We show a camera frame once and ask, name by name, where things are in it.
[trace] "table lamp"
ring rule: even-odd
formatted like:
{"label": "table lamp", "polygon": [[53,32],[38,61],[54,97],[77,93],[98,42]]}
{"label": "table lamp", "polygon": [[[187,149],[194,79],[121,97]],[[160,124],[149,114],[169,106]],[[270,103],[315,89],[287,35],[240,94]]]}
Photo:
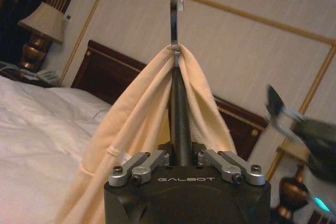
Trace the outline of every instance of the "table lamp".
{"label": "table lamp", "polygon": [[47,54],[47,43],[50,43],[50,40],[60,44],[63,42],[62,22],[63,13],[44,2],[32,14],[18,22],[19,26],[35,34],[31,42],[23,45],[20,67],[31,72],[40,69]]}

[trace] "telephone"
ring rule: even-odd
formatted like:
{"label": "telephone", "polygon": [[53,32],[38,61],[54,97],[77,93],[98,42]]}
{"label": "telephone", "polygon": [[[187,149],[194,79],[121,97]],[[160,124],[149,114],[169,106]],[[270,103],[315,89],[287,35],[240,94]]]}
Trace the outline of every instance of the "telephone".
{"label": "telephone", "polygon": [[49,84],[58,84],[59,82],[59,76],[56,74],[56,71],[54,70],[41,70],[35,74],[35,76],[42,80],[45,81]]}

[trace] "brass lamp base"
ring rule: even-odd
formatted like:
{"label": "brass lamp base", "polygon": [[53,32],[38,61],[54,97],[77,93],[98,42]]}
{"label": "brass lamp base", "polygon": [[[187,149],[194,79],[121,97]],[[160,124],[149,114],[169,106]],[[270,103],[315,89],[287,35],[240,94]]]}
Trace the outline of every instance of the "brass lamp base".
{"label": "brass lamp base", "polygon": [[46,43],[47,39],[36,36],[33,42],[24,44],[19,66],[34,73],[38,72],[47,54],[43,51]]}
{"label": "brass lamp base", "polygon": [[308,189],[303,184],[304,165],[299,164],[292,178],[282,178],[279,185],[280,204],[271,210],[271,224],[294,223],[293,215],[298,209],[308,204]]}

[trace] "lamp shade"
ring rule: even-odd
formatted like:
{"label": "lamp shade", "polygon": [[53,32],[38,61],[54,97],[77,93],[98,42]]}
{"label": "lamp shade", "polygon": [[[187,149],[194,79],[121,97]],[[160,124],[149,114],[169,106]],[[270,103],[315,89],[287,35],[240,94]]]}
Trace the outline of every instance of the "lamp shade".
{"label": "lamp shade", "polygon": [[62,22],[63,13],[42,2],[32,14],[20,20],[18,25],[32,30],[43,37],[62,43]]}

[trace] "wooden headboard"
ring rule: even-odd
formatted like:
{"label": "wooden headboard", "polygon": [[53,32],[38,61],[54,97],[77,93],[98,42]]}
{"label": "wooden headboard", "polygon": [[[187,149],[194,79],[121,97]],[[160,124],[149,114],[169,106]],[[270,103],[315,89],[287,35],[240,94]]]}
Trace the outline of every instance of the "wooden headboard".
{"label": "wooden headboard", "polygon": [[[93,40],[72,88],[86,90],[113,104],[146,65]],[[218,110],[230,129],[238,155],[247,160],[267,126],[261,116],[215,97]]]}

